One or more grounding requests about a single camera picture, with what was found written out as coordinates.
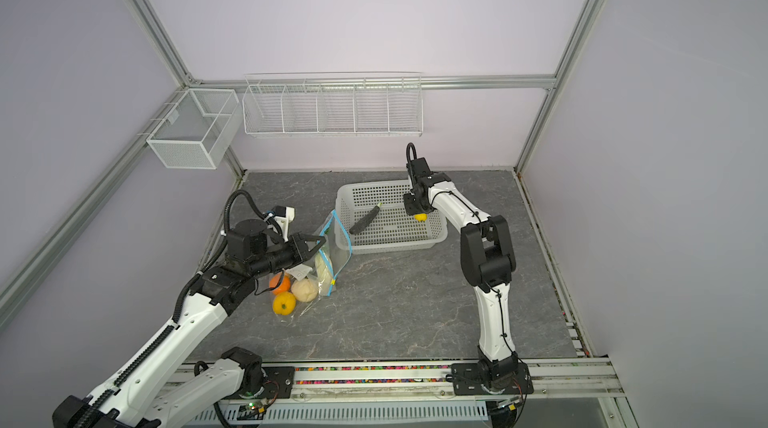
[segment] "orange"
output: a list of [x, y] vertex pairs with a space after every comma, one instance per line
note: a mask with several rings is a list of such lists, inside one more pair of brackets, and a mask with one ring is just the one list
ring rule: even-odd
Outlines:
[[278, 294], [272, 302], [272, 311], [278, 315], [290, 315], [296, 307], [296, 297], [289, 291]]
[[[283, 282], [280, 283], [280, 286], [277, 286], [277, 282], [280, 281], [280, 276], [283, 277]], [[288, 279], [288, 275], [280, 275], [278, 273], [272, 279], [270, 280], [270, 288], [274, 289], [272, 290], [272, 295], [278, 295], [280, 293], [283, 293], [283, 291], [290, 290], [290, 280]]]

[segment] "beige round vegetable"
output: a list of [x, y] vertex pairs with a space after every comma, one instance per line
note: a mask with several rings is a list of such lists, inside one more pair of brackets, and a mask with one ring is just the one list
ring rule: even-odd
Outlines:
[[290, 288], [298, 301], [312, 301], [317, 297], [317, 283], [310, 279], [298, 280]]

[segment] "wire mesh basket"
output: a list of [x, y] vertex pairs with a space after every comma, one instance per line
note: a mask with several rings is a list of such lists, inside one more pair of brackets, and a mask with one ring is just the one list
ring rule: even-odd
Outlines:
[[352, 253], [381, 253], [428, 249], [448, 236], [446, 217], [435, 211], [419, 222], [406, 213], [402, 196], [411, 189], [408, 180], [353, 183], [339, 188], [336, 213], [349, 228], [381, 203], [379, 214], [357, 235], [350, 235]]
[[246, 133], [255, 137], [421, 135], [418, 77], [249, 80]]
[[234, 90], [189, 88], [147, 138], [168, 168], [216, 169], [240, 128]]

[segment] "dark gray countertop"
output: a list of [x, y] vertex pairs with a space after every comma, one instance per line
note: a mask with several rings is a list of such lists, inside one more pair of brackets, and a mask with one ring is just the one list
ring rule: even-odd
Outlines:
[[[576, 356], [514, 174], [449, 175], [479, 208], [503, 215], [509, 223], [518, 266], [509, 292], [518, 355]], [[296, 219], [290, 231], [313, 233], [334, 208], [341, 185], [406, 178], [405, 171], [250, 173], [244, 188], [262, 210], [293, 206]], [[251, 217], [240, 197], [232, 225]], [[293, 318], [274, 315], [269, 293], [249, 297], [197, 346], [190, 360], [216, 360], [233, 346], [267, 361], [477, 357], [477, 303], [462, 274], [458, 233], [450, 224], [447, 240], [431, 249], [353, 255], [336, 287], [330, 297]]]

